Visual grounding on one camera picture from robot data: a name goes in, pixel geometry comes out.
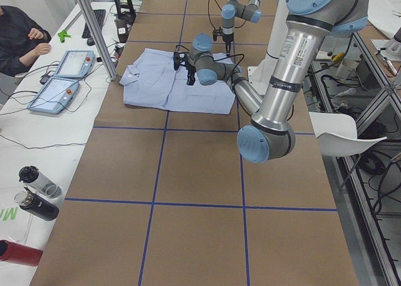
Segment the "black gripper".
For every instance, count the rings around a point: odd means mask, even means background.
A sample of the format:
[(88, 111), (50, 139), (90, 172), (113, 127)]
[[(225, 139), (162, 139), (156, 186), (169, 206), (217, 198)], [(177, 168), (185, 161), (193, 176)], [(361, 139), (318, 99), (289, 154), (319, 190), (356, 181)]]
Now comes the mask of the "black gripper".
[(186, 69), (187, 69), (187, 84), (188, 85), (194, 85), (196, 67), (194, 67), (192, 65), (187, 65)]
[(223, 34), (222, 35), (223, 42), (225, 42), (226, 45), (226, 55), (230, 56), (231, 55), (231, 44), (234, 41), (234, 34)]

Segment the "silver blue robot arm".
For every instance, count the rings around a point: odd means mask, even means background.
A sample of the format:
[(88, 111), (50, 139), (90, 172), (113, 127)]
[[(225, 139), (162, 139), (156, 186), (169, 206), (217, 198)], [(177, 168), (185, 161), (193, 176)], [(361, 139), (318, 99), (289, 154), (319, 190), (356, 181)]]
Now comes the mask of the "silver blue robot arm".
[(248, 0), (246, 5), (241, 4), (238, 0), (228, 0), (222, 7), (222, 25), (219, 31), (225, 42), (227, 56), (231, 54), (231, 43), (234, 41), (235, 18), (257, 23), (261, 18), (260, 5), (261, 0)]
[(288, 32), (278, 44), (278, 60), (264, 95), (253, 89), (237, 65), (215, 61), (208, 34), (198, 34), (185, 56), (190, 77), (203, 86), (225, 82), (251, 116), (251, 123), (237, 134), (237, 147), (253, 163), (292, 151), (296, 139), (288, 115), (324, 38), (359, 31), (367, 23), (369, 0), (281, 1), (285, 5), (275, 20), (285, 22)]

